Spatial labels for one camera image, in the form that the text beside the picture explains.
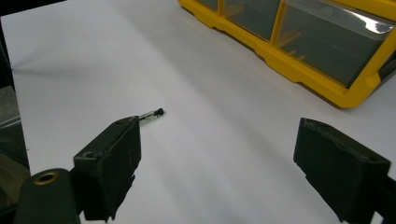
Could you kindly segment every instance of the yellow storage bin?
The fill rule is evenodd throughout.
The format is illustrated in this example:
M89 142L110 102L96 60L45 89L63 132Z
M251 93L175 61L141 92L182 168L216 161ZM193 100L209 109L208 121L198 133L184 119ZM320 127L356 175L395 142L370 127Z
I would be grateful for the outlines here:
M215 8L210 0L178 2L340 107L360 105L396 68L393 0L212 0Z

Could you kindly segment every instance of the white surface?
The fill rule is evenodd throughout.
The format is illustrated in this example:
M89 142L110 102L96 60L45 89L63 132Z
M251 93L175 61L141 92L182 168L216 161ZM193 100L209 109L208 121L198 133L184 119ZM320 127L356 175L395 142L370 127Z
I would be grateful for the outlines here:
M141 128L114 223L338 223L292 161L301 117L396 162L396 78L334 108L176 0L71 0L1 20L33 174L71 169L117 119L165 110Z

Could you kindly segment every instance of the plastic drawer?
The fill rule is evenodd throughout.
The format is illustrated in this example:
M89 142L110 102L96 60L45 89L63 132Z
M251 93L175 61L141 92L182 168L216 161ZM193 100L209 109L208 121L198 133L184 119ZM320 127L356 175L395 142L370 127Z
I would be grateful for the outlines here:
M276 46L350 87L393 22L328 1L285 0Z
M279 0L224 0L225 17L262 39L269 40Z
M202 3L207 7L210 7L214 11L217 11L219 7L218 0L195 0L195 1Z

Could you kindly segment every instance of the metal ring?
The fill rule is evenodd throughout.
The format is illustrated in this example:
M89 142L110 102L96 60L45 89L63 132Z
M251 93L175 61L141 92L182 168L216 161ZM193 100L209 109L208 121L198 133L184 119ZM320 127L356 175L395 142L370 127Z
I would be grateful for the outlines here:
M59 174L57 172L48 172L37 177L34 182L36 185L47 185L55 181L58 176Z

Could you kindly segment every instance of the yellow plastic frame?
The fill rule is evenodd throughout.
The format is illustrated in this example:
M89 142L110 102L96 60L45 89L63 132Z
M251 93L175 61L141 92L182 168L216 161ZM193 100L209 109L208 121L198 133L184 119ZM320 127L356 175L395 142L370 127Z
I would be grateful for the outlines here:
M396 50L396 29L393 29L371 60L365 65L354 83L345 88L320 72L290 57L275 46L285 3L280 1L276 21L269 41L228 21L223 15L223 0L218 0L218 11L213 11L195 0L177 0L196 19L210 28L217 28L235 37L264 58L267 65L292 82L304 83L308 88L342 108L360 105L379 86L379 69ZM396 21L396 1L393 0L333 0L348 7L370 12Z

